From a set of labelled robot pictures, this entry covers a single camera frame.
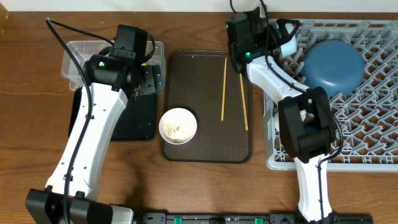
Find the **small white bowl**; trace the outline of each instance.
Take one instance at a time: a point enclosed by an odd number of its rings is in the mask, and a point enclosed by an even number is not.
[[[184,142],[173,142],[171,141],[165,134],[165,125],[175,123],[177,125],[183,125],[187,131],[187,134],[190,135],[189,139],[184,140]],[[186,109],[183,108],[174,108],[163,114],[162,118],[159,122],[159,132],[162,138],[171,144],[184,144],[193,138],[197,131],[198,123],[195,116]]]

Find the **cable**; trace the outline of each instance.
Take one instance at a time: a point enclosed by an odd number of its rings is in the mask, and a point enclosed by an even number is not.
[[[261,5],[262,5],[262,7],[263,7],[263,9],[264,9],[265,14],[266,14],[266,24],[267,24],[266,29],[267,29],[267,30],[266,30],[266,47],[265,47],[264,55],[265,55],[265,57],[266,57],[267,66],[271,69],[272,72],[274,72],[274,74],[275,74],[279,79],[281,79],[284,83],[286,83],[290,88],[292,88],[292,89],[294,89],[294,90],[297,90],[297,91],[303,93],[304,95],[307,95],[308,98],[311,98],[311,95],[310,95],[309,93],[307,93],[306,91],[304,91],[304,90],[302,90],[302,89],[300,89],[300,88],[297,88],[296,86],[294,86],[293,83],[290,83],[290,82],[288,82],[286,79],[284,79],[283,77],[281,77],[281,76],[272,68],[272,65],[268,62],[268,55],[267,55],[267,54],[268,54],[269,32],[270,32],[270,29],[269,29],[269,18],[268,18],[267,6],[264,4],[264,1],[263,1],[263,0],[260,0],[260,2],[261,2]],[[343,150],[343,144],[344,144],[344,142],[343,142],[343,132],[342,132],[342,130],[341,130],[341,126],[340,126],[340,124],[339,124],[339,122],[338,122],[336,116],[335,116],[330,110],[327,110],[321,103],[319,103],[319,105],[320,105],[320,107],[324,110],[324,112],[328,113],[328,114],[331,116],[331,118],[333,119],[334,123],[335,123],[336,126],[337,126],[338,134],[339,134],[339,137],[340,137],[340,143],[339,143],[339,148],[338,148],[338,150],[337,150],[335,153],[333,153],[332,155],[330,155],[330,156],[328,156],[328,157],[323,158],[322,160],[320,160],[319,163],[318,163],[318,165],[317,165],[317,169],[318,169],[318,185],[319,185],[319,202],[320,202],[320,209],[321,209],[321,221],[322,221],[322,223],[323,223],[323,222],[324,222],[324,221],[323,221],[323,215],[324,215],[324,214],[323,214],[323,197],[322,197],[322,180],[321,180],[321,170],[322,170],[322,168],[321,168],[321,164],[322,164],[323,162],[325,162],[325,161],[329,161],[330,159],[333,159],[333,158],[335,158],[336,156],[338,156],[338,155],[342,152],[342,150]]]
[[[141,62],[141,63],[146,63],[147,61],[149,61],[149,59],[151,59],[152,56],[153,56],[154,53],[155,53],[155,40],[154,40],[154,37],[153,37],[152,35],[150,35],[150,34],[148,34],[148,37],[150,38],[150,41],[151,41],[151,43],[152,43],[152,51],[149,52],[149,54],[145,55],[144,61]]]
[[[109,52],[111,51],[111,46],[107,46],[104,49],[100,50],[100,52],[98,53],[99,55],[107,55],[109,54]]]
[[[64,219],[65,219],[65,223],[66,224],[70,224],[69,211],[68,211],[68,195],[69,195],[70,177],[72,175],[73,164],[75,163],[77,152],[79,150],[79,147],[80,147],[80,144],[81,144],[81,142],[83,140],[83,137],[84,137],[84,135],[86,133],[86,130],[87,130],[87,127],[88,127],[88,123],[90,122],[90,119],[91,119],[91,114],[93,112],[93,103],[92,103],[93,100],[92,100],[92,97],[91,97],[90,88],[87,85],[87,82],[86,82],[85,77],[83,75],[83,70],[81,69],[79,63],[77,62],[77,60],[75,58],[75,56],[73,56],[72,51],[69,50],[69,48],[67,47],[65,42],[62,40],[62,38],[58,35],[57,31],[55,31],[55,29],[51,25],[51,23],[54,23],[56,25],[65,27],[67,29],[71,28],[70,30],[74,30],[74,31],[77,31],[77,30],[72,28],[72,27],[68,27],[66,25],[63,25],[63,24],[61,24],[59,22],[55,22],[55,21],[53,21],[50,18],[46,18],[45,21],[46,21],[48,27],[50,28],[52,34],[55,36],[55,38],[58,40],[58,42],[62,45],[63,49],[67,52],[67,54],[69,55],[70,59],[72,60],[72,62],[75,64],[77,70],[79,71],[79,74],[81,76],[81,79],[83,80],[84,86],[85,86],[86,91],[87,91],[87,99],[88,99],[88,111],[87,111],[87,115],[86,115],[86,121],[85,121],[85,123],[83,125],[83,129],[81,130],[80,136],[79,136],[79,138],[77,140],[75,149],[73,150],[73,154],[72,154],[72,156],[70,158],[67,174],[65,175],[65,188],[64,188],[64,191],[63,191],[63,216],[64,216]],[[90,35],[92,37],[99,37],[99,36],[96,36],[94,34],[88,34],[88,33],[83,32],[83,31],[81,31],[80,33],[87,34],[87,35]]]
[[[231,6],[232,11],[236,14],[237,12],[234,9],[234,6],[232,5],[232,0],[229,0],[229,5]]]
[[[53,21],[53,20],[50,19],[50,18],[46,18],[46,20],[49,20],[51,23],[53,23],[53,24],[55,24],[55,25],[58,25],[58,26],[61,26],[61,27],[63,27],[63,28],[70,29],[70,30],[72,30],[72,31],[75,31],[75,32],[78,32],[78,33],[81,33],[81,34],[85,34],[85,35],[88,35],[88,36],[90,36],[90,37],[95,37],[95,38],[98,38],[98,39],[101,39],[101,40],[105,40],[105,41],[107,41],[108,43],[110,43],[110,44],[113,46],[113,42],[112,42],[112,41],[110,41],[110,40],[108,40],[107,38],[102,37],[102,36],[100,36],[100,35],[92,34],[92,33],[86,32],[86,31],[82,31],[82,30],[80,30],[80,29],[76,29],[76,28],[73,28],[73,27],[64,25],[64,24],[59,23],[59,22],[57,22],[57,21]]]

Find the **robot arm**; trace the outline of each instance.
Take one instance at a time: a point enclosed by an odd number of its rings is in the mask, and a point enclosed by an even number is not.
[[[262,27],[260,8],[237,13],[226,22],[229,56],[235,70],[262,88],[278,105],[281,142],[286,152],[294,158],[297,167],[300,188],[298,209],[306,222],[317,222],[331,213],[327,194],[327,164],[322,164],[320,177],[317,168],[319,161],[330,152],[330,144],[335,140],[333,120],[325,111],[318,110],[320,103],[324,108],[330,108],[328,98],[322,88],[309,89],[286,74],[271,56],[267,56],[268,50],[278,47],[282,55],[294,53],[297,46],[293,36],[300,24],[297,21],[278,20],[276,28],[271,25],[271,28],[268,27],[272,34],[270,43],[264,43],[267,31]],[[287,83],[294,84],[302,91],[289,87]],[[308,94],[303,92],[311,93],[316,99],[310,101]],[[304,124],[302,118],[305,116],[302,115],[306,111],[314,114],[314,120]],[[323,186],[321,192],[319,179]],[[323,199],[323,216],[320,194]]]
[[[123,90],[113,91],[112,86],[100,83],[92,83],[90,90],[94,100],[93,116],[76,156],[68,194],[75,196],[77,192],[81,192],[85,198],[96,200],[104,157],[113,129],[126,107],[127,96]],[[65,152],[46,184],[46,187],[52,186],[55,193],[63,194],[64,175],[85,122],[87,102],[87,93],[82,91],[81,105]]]
[[[275,62],[274,59],[269,56],[268,61],[272,68],[278,72],[279,75],[284,77],[291,83],[295,83],[296,87],[303,90],[308,89],[307,86],[295,81],[288,74],[286,74]],[[247,65],[248,79],[253,83],[262,88],[270,98],[278,103],[283,101],[286,97],[294,98],[302,95],[301,92],[291,89],[285,82],[279,79],[271,69],[268,68],[265,56],[255,58]],[[297,114],[296,119],[302,119],[300,113]],[[282,128],[281,135],[284,135],[284,128]],[[298,202],[298,209],[302,216],[308,221],[318,221],[322,218],[326,218],[332,211],[328,200],[328,189],[327,189],[327,176],[326,166],[327,163],[321,165],[321,180],[322,180],[322,198],[323,198],[323,211],[324,217],[320,211],[320,191],[318,184],[318,169],[317,165],[320,160],[325,158],[324,154],[317,155],[310,158],[308,162],[304,163],[298,157],[294,158],[294,162],[297,168],[298,186],[300,188],[300,200]]]

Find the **white wall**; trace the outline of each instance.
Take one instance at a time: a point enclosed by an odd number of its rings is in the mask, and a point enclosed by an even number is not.
[[[8,11],[229,12],[229,0],[0,0]],[[398,12],[398,0],[264,0],[277,12]],[[237,11],[259,0],[233,0]]]

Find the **white bowl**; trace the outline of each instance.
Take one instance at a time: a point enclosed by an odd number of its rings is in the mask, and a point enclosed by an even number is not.
[[[178,132],[179,137],[182,137],[179,141],[176,139],[173,141],[167,137],[167,133],[165,133],[165,126],[175,126]],[[193,138],[197,131],[198,123],[195,116],[186,109],[183,108],[174,108],[163,114],[162,118],[159,122],[159,132],[162,138],[171,144],[184,144]],[[170,127],[169,131],[171,133],[176,133],[176,130],[173,127]]]

